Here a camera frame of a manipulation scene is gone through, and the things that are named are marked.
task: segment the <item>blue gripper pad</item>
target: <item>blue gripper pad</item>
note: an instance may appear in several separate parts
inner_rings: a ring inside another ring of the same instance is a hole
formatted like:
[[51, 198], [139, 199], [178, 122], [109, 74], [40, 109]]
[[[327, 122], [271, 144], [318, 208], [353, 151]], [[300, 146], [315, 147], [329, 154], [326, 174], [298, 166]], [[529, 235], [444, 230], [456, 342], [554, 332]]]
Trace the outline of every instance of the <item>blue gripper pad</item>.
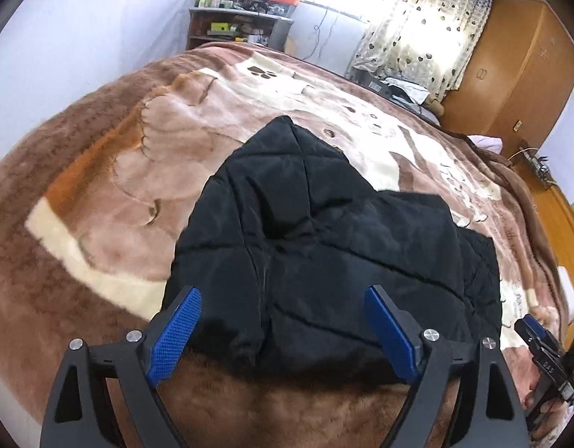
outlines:
[[412, 384], [419, 376], [413, 345], [373, 287], [366, 290], [364, 312], [395, 374]]
[[202, 295], [197, 288], [192, 288], [151, 348], [146, 378], [152, 387], [173, 373], [201, 313]]
[[524, 322], [534, 331], [534, 333], [538, 336], [540, 340], [544, 340], [546, 338], [546, 330], [538, 320], [532, 317], [529, 313], [524, 317]]

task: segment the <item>brown blanket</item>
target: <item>brown blanket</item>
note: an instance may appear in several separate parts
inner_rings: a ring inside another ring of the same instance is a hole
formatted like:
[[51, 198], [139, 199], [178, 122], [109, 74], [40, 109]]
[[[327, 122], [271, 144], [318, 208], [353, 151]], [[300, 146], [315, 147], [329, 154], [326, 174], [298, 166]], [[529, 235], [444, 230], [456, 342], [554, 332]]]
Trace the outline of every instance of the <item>brown blanket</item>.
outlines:
[[[522, 180], [504, 159], [340, 77], [227, 43], [104, 86], [0, 163], [0, 375], [32, 416], [42, 419], [69, 340], [117, 340], [156, 313], [174, 242], [205, 181], [280, 115], [343, 150], [374, 188], [437, 193], [458, 225], [493, 238], [501, 348], [524, 398], [537, 372], [513, 323], [531, 312], [564, 336], [567, 307]], [[251, 382], [189, 354], [160, 393], [193, 447], [345, 447], [379, 446], [406, 387]], [[118, 404], [118, 390], [112, 394]]]

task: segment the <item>wardrobe door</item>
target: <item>wardrobe door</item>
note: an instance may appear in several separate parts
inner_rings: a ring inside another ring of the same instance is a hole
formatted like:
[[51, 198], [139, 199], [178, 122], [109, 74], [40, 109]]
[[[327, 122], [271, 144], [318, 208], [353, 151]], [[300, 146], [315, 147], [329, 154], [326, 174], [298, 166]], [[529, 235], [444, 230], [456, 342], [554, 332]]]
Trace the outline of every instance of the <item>wardrobe door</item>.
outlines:
[[503, 139], [503, 155], [515, 153], [522, 140], [540, 147], [561, 115], [573, 86], [573, 43], [546, 7], [536, 45], [491, 129], [493, 136]]
[[543, 11], [535, 0], [494, 0], [458, 91], [443, 100], [443, 128], [488, 134], [519, 77]]

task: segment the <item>black puffer jacket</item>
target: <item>black puffer jacket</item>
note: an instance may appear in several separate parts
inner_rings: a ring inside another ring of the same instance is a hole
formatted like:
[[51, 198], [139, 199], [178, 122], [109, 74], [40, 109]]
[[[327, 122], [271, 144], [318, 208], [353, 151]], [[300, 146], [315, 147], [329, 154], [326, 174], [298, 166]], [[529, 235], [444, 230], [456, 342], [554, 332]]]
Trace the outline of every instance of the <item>black puffer jacket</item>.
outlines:
[[208, 180], [176, 245], [163, 308], [202, 292], [190, 346], [242, 373], [395, 382], [363, 314], [380, 284], [423, 328], [498, 338], [492, 239], [434, 195], [376, 192], [337, 149], [286, 116]]

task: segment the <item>curtain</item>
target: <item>curtain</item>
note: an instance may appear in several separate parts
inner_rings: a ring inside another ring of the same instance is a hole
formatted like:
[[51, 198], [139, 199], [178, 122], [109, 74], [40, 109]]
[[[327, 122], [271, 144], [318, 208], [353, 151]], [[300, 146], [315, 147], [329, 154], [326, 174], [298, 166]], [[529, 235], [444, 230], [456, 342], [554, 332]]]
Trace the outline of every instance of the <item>curtain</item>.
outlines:
[[388, 0], [384, 19], [371, 24], [350, 62], [378, 77], [427, 88], [439, 101], [458, 89], [492, 0]]

